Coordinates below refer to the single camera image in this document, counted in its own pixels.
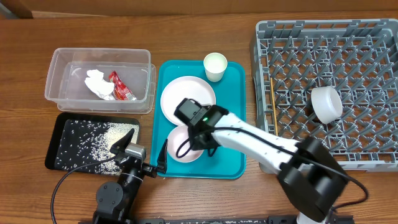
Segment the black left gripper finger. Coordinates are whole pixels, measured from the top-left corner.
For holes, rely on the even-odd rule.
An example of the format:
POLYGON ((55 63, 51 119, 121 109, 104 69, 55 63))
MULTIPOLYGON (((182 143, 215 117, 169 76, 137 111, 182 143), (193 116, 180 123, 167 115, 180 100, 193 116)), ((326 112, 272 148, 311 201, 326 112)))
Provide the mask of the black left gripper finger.
POLYGON ((165 174, 167 171, 167 145, 168 139, 164 141, 157 158, 157 171, 162 174, 165 174))
POLYGON ((120 152, 125 152, 125 148, 131 143, 131 139, 134 135, 134 129, 131 129, 125 136, 120 140, 116 141, 110 148, 110 152, 117 155, 120 152))

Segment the pink small bowl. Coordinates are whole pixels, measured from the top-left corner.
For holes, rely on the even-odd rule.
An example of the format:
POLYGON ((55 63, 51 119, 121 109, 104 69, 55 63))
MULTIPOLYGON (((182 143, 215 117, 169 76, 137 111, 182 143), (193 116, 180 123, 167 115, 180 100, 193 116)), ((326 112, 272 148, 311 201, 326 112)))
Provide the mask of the pink small bowl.
POLYGON ((177 126, 170 132, 167 139, 168 139, 167 152, 169 156, 177 162, 181 163, 193 162, 203 154, 203 150, 198 150, 198 151, 190 150, 190 152, 188 152, 182 158, 178 158, 176 156, 178 147, 184 142, 184 140, 188 139, 187 126, 177 126))

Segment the pink round plate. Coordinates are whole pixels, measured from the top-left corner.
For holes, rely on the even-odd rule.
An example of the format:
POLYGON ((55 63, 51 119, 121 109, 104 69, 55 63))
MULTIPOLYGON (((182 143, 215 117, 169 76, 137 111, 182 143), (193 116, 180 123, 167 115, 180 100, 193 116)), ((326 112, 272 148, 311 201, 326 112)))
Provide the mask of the pink round plate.
POLYGON ((162 91, 160 107, 164 116, 177 126, 183 123, 174 115, 174 111, 184 98, 191 98, 201 105, 216 103, 216 95, 209 83, 194 76, 183 76, 171 81, 162 91))

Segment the red snack wrapper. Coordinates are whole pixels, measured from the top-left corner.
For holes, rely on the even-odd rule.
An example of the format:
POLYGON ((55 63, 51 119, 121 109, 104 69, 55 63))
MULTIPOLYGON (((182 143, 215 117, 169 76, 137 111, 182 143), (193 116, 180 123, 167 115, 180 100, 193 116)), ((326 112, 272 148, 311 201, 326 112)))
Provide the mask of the red snack wrapper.
POLYGON ((113 94, 117 100, 137 100, 132 91, 120 79, 116 71, 111 72, 109 80, 114 83, 113 94))

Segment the white tissue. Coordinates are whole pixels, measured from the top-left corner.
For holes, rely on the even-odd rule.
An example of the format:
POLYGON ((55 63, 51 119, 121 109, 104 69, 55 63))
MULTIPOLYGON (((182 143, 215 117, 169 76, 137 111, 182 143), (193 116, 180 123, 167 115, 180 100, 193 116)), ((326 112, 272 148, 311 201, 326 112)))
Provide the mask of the white tissue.
POLYGON ((102 100, 115 100, 113 96, 114 83, 104 79, 104 73, 99 70, 86 72, 85 85, 102 100))

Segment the wooden chopstick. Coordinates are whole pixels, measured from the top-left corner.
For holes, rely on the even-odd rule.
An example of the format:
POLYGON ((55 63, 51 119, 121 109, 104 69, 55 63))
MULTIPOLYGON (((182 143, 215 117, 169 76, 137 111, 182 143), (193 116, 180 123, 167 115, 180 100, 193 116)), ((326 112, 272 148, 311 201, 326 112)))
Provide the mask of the wooden chopstick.
POLYGON ((271 104, 272 104, 272 112, 273 112, 273 120, 274 120, 274 132, 276 136, 279 136, 278 124, 277 124, 277 116, 276 116, 276 107, 275 107, 275 94, 274 94, 274 85, 273 78, 270 77, 270 89, 271 89, 271 104))

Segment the grey round bowl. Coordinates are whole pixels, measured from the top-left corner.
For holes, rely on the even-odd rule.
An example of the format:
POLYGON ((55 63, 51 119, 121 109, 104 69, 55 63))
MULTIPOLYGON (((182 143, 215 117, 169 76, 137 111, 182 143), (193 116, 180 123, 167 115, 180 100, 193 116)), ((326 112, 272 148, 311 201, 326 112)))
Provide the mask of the grey round bowl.
POLYGON ((328 124, 341 117, 341 98, 332 86, 316 87, 310 97, 313 110, 321 123, 328 124))

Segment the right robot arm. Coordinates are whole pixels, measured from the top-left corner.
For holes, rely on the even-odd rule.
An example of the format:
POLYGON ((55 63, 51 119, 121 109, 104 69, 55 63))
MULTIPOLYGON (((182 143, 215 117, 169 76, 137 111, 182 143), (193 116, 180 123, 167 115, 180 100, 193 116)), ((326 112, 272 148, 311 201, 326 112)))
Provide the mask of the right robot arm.
POLYGON ((297 223, 326 223, 348 181, 345 171, 313 137, 303 141, 270 134, 217 105, 202 106, 185 98, 174 115, 188 127, 192 149, 225 147, 242 152, 274 173, 290 203, 300 212, 297 223))

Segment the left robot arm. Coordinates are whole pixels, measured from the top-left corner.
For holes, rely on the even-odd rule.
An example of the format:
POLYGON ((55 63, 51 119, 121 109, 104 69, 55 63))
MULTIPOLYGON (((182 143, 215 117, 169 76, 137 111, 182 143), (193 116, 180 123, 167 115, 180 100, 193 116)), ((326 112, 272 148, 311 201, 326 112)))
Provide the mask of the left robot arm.
POLYGON ((132 141, 133 135, 132 129, 110 148, 115 155, 114 163, 122 172, 116 182, 106 182, 97 190, 93 223, 134 223, 130 211, 144 177, 155 178, 167 170, 168 141, 163 143, 154 166, 144 162, 146 149, 132 141))

